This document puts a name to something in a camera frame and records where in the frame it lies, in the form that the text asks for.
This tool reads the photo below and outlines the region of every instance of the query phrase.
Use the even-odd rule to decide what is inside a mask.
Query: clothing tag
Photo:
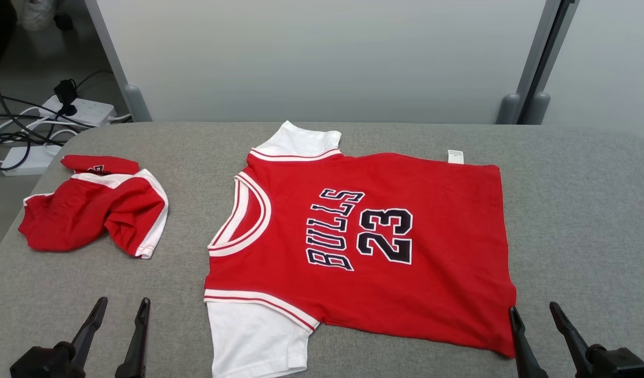
[[[462,151],[449,149],[449,163],[464,164],[464,153]]]

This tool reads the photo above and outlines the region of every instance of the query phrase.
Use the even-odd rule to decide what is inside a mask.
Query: gray padded surface
[[[531,126],[294,122],[343,132],[347,155],[395,151],[502,168],[510,273],[528,338],[550,376],[574,376],[548,312],[558,301],[589,343],[644,359],[644,141],[615,132]],[[66,254],[31,251],[14,222],[0,249],[0,377],[29,347],[71,340],[96,300],[110,303],[86,363],[113,376],[140,299],[152,300],[148,376],[210,376],[203,304],[206,246],[231,212],[233,180],[278,123],[149,123],[82,133],[63,154],[140,162],[170,200],[151,260],[132,260],[108,237]],[[35,193],[70,177],[59,158]],[[322,325],[299,376],[516,376],[514,361],[476,350]]]

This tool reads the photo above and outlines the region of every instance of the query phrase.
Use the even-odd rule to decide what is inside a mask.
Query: power strip
[[[51,153],[58,153],[60,146],[48,145],[46,146],[32,146],[26,161],[19,167],[13,170],[3,171],[5,175],[41,175],[49,166],[54,156]],[[5,161],[2,162],[3,167],[10,167],[17,164],[26,155],[26,148],[10,148]]]
[[[110,124],[113,118],[116,117],[116,109],[114,108],[114,105],[110,105],[108,103],[77,98],[72,102],[72,105],[77,108],[77,113],[73,115],[66,115],[65,117],[68,117],[77,122],[97,126],[105,126],[106,124]],[[56,95],[53,95],[51,96],[51,98],[49,98],[49,100],[46,100],[43,106],[45,108],[49,108],[55,112],[58,112],[60,111],[60,108],[63,107],[63,104],[58,101],[58,97]],[[55,114],[47,112],[44,109],[39,110],[39,115],[49,118],[55,117]]]

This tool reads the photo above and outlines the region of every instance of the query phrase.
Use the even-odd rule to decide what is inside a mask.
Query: white stripe trim
[[[295,156],[295,155],[264,155],[263,153],[259,153],[259,151],[252,149],[250,151],[250,155],[254,156],[257,159],[260,160],[265,160],[265,161],[315,161],[315,160],[322,160],[324,158],[328,158],[329,156],[333,155],[341,155],[341,151],[338,149],[330,149],[329,151],[323,153],[322,155],[318,156]]]
[[[252,191],[259,202],[259,207],[261,212],[259,214],[259,219],[253,225],[252,229],[246,232],[244,235],[241,235],[237,239],[234,239],[226,244],[221,245],[209,245],[207,250],[210,253],[210,256],[228,256],[234,254],[238,251],[241,251],[243,248],[254,243],[259,237],[264,233],[268,227],[268,223],[271,218],[271,203],[268,199],[268,196],[264,192],[261,186],[257,184],[252,177],[241,172],[235,177],[236,180],[240,180],[248,190]]]
[[[70,179],[93,182],[94,184],[100,184],[100,185],[109,187],[110,189],[114,189],[115,187],[120,186],[126,180],[132,179],[133,177],[134,175],[127,175],[127,174],[113,174],[113,175],[100,176],[96,174],[83,173],[83,174],[72,175]]]
[[[207,246],[208,248],[218,244],[226,244],[245,217],[245,213],[247,213],[247,203],[250,201],[250,190],[247,189],[247,185],[241,184],[240,180],[234,178],[234,181],[233,210],[231,210],[231,215],[226,219],[224,225],[212,238],[212,241]]]
[[[269,308],[274,309],[287,316],[291,320],[295,321],[299,326],[302,326],[303,328],[308,330],[308,332],[312,332],[320,324],[319,321],[317,321],[307,313],[301,311],[300,309],[298,309],[298,307],[292,306],[282,299],[269,294],[265,294],[264,292],[206,289],[205,295],[215,297],[205,298],[205,302],[259,303],[264,306],[268,306]]]
[[[142,177],[149,181],[149,184],[154,188],[154,191],[156,191],[161,199],[163,199],[163,209],[161,209],[159,217],[156,218],[152,228],[149,229],[149,232],[147,232],[147,235],[144,237],[140,246],[138,246],[138,250],[135,252],[136,257],[147,259],[152,257],[154,249],[157,244],[159,244],[161,235],[163,235],[163,228],[165,227],[166,220],[168,220],[168,196],[165,195],[165,191],[163,191],[161,183],[159,183],[154,175],[152,175],[148,170],[141,170],[135,174],[135,177]]]
[[[48,196],[51,196],[52,194],[53,194],[53,193],[39,193],[39,194],[33,194],[32,196],[28,196],[28,197],[24,198],[24,207],[26,207],[26,206],[27,206],[27,201],[28,201],[30,198],[33,198],[33,197],[40,197],[40,196],[48,197]]]

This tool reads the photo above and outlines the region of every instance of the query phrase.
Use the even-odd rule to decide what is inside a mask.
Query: white wall
[[[154,120],[494,123],[545,0],[98,0]]]
[[[581,0],[545,92],[543,124],[644,138],[644,0]]]

